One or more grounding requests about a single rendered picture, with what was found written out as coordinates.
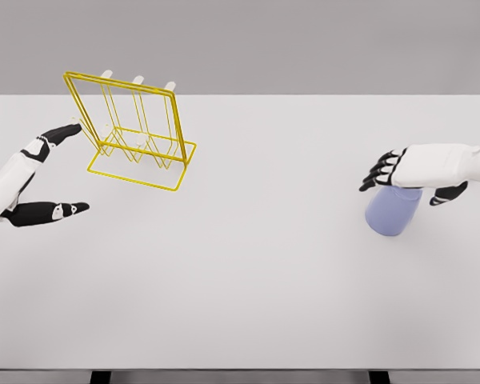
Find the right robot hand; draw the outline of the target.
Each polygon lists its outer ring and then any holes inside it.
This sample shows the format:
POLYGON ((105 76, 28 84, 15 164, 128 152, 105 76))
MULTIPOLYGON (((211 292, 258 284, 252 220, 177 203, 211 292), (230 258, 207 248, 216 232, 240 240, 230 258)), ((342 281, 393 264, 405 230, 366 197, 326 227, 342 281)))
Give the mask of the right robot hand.
POLYGON ((432 206, 451 202, 478 182, 480 146, 421 144, 385 153, 362 180, 361 192, 375 186, 405 189, 434 188, 432 206))

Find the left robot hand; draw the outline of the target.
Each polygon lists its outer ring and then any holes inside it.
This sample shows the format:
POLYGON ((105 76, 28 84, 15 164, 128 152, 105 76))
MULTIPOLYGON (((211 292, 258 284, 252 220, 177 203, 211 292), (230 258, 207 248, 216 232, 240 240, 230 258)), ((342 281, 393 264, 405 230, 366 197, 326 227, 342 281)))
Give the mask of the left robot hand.
POLYGON ((19 201, 20 195, 51 151, 81 131, 82 127, 78 123, 48 130, 10 157, 0 169, 0 222, 7 220, 15 227, 44 225, 75 216, 90 208, 85 202, 19 201))

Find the light blue cup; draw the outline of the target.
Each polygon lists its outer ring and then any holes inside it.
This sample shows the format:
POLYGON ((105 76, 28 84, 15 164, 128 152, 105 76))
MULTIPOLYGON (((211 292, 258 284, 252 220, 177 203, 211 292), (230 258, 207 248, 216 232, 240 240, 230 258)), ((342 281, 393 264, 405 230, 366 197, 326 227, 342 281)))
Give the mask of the light blue cup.
POLYGON ((383 186, 366 208, 366 223, 378 234, 400 235, 414 217, 421 198, 421 189, 383 186))

